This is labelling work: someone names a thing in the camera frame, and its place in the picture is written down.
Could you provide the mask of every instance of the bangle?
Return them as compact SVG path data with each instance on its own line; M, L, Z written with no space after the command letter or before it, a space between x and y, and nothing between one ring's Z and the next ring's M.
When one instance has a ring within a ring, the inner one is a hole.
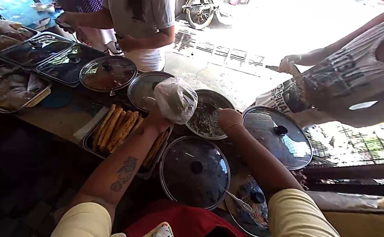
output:
M237 124L242 124L242 123L235 123L235 124L229 125L229 126L226 127L224 130L227 130L227 128L232 127L232 126L235 126L235 125L237 125Z

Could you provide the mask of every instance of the wall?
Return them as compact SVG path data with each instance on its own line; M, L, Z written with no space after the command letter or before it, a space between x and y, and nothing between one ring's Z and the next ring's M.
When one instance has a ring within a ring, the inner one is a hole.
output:
M341 237L384 236L384 215L324 212Z

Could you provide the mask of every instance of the vendor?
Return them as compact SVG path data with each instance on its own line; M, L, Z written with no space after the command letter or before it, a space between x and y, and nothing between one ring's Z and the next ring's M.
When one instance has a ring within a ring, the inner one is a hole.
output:
M103 8L101 0L59 0L59 4L67 12L93 13ZM116 40L113 29L97 29L79 26L76 30L76 38L96 50L102 52L108 50L112 40Z
M163 46L174 41L175 0L103 0L102 10L93 13L65 12L58 21L78 30L79 26L112 29L125 56L139 71L162 71Z
M313 66L300 74L294 64ZM353 127L384 122L384 13L325 48L281 60L294 78L258 96L301 127L340 121Z
M162 117L158 107L154 107L141 127L88 178L52 237L109 237L117 204L154 140L168 126L169 122ZM231 109L219 109L219 126L241 152L267 197L272 236L339 236L294 176L246 130L241 114ZM187 207L168 199L151 203L142 214L124 231L127 236L246 237L208 210ZM123 218L131 220L133 216L135 213Z

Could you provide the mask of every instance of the metal spoon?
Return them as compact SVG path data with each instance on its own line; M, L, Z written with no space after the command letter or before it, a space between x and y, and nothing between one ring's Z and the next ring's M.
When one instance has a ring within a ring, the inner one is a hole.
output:
M213 104L209 102L202 102L202 105L204 105L205 108L208 109L209 113L212 113L214 110L217 110L217 107L215 107Z
M242 200L238 199L236 196L234 196L231 192L227 191L227 194L234 200L237 202L237 204L239 204L244 210L246 210L247 212L249 213L255 213L255 211L252 209L251 206L249 206L249 204L247 204L246 202L243 202Z

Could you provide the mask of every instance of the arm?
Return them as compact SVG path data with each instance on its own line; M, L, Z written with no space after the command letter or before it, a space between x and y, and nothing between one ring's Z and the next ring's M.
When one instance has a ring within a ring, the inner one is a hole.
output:
M232 109L219 109L218 124L238 148L267 199L283 189L303 188L284 165L243 126L242 115Z
M57 21L69 24L75 31L78 30L78 26L104 30L113 28L111 13L107 8L102 8L101 10L92 13L65 12L57 18ZM73 33L70 28L63 29L69 33Z
M287 68L285 64L288 64L289 62L292 62L292 61L294 61L294 63L297 65L303 65L303 66L316 65L322 60L324 60L326 57L340 50L342 47L350 43L350 41L354 40L359 35L363 34L367 30L371 29L372 27L382 22L384 22L384 13L370 20L368 23L364 24L362 27L350 33L349 35L342 38L341 40L338 40L337 42L331 45L328 45L325 48L319 48L319 49L310 51L309 53L306 53L306 54L295 54L295 55L287 56L283 60L281 60L281 64L280 64L280 67L278 68L278 71L287 72Z
M154 49L169 45L174 41L175 35L175 0L150 0L152 12L158 32L152 37L135 39L129 35L118 40L119 46L124 52L138 49Z
M160 29L154 36L143 39L135 39L130 35L126 35L122 39L119 39L119 45L122 51L131 52L139 49L153 49L161 48L169 45L174 41L174 26L166 29Z
M118 202L158 134L165 131L168 125L158 107L155 107L141 127L94 170L69 207L83 202L96 202L107 209L113 222Z

